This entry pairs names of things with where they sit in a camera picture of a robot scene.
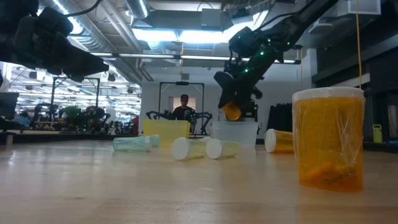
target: orange cap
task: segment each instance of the orange cap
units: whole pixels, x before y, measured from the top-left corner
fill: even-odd
[[[236,121],[237,119],[239,119],[239,117],[241,116],[242,112],[239,109],[238,106],[236,106],[236,104],[234,104],[233,102],[229,102],[227,103],[224,107],[223,107],[224,113],[225,115],[228,117],[229,120],[231,121]]]

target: wooden table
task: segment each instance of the wooden table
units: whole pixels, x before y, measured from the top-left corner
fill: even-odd
[[[175,161],[111,141],[0,147],[1,223],[397,223],[398,155],[364,153],[361,193],[299,184],[293,155]]]

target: person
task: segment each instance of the person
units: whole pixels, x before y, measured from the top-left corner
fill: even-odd
[[[29,119],[29,114],[26,111],[23,111],[19,117],[14,119],[14,122],[21,125],[24,128],[29,128],[30,127],[30,119]]]
[[[181,95],[181,106],[174,109],[170,119],[185,120],[186,111],[193,111],[193,109],[188,106],[188,99],[188,95]]]

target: orange object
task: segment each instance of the orange object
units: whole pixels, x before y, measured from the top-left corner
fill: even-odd
[[[264,142],[268,153],[294,153],[291,132],[268,129],[264,135]]]
[[[325,190],[362,190],[363,91],[305,90],[296,93],[293,102],[300,182]]]
[[[234,104],[233,102],[229,102],[227,103],[224,107],[223,107],[224,113],[225,115],[228,117],[228,119],[230,121],[236,121],[237,119],[240,118],[242,112],[239,109],[238,106],[236,106],[236,104]]]

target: yellow cable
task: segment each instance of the yellow cable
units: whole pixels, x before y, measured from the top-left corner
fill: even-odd
[[[356,38],[358,41],[359,88],[362,87],[361,39],[359,38],[359,0],[356,0]]]
[[[301,48],[301,90],[303,90],[303,48]]]

